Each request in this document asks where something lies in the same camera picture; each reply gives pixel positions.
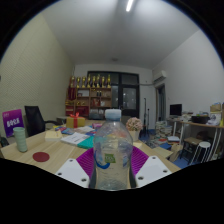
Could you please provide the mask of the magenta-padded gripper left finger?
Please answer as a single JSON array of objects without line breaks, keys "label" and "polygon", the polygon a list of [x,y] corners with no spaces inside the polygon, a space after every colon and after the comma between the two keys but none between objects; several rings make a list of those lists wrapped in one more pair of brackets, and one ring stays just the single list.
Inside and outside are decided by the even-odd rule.
[{"label": "magenta-padded gripper left finger", "polygon": [[88,149],[77,159],[69,158],[56,175],[78,186],[88,188],[94,172],[93,149]]}]

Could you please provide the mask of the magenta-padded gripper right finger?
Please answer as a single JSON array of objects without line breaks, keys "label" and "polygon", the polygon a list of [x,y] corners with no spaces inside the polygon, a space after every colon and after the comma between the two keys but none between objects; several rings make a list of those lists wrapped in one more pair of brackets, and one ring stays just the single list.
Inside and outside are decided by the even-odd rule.
[{"label": "magenta-padded gripper right finger", "polygon": [[133,147],[131,170],[137,188],[171,174],[171,171],[157,156],[148,156],[137,147]]}]

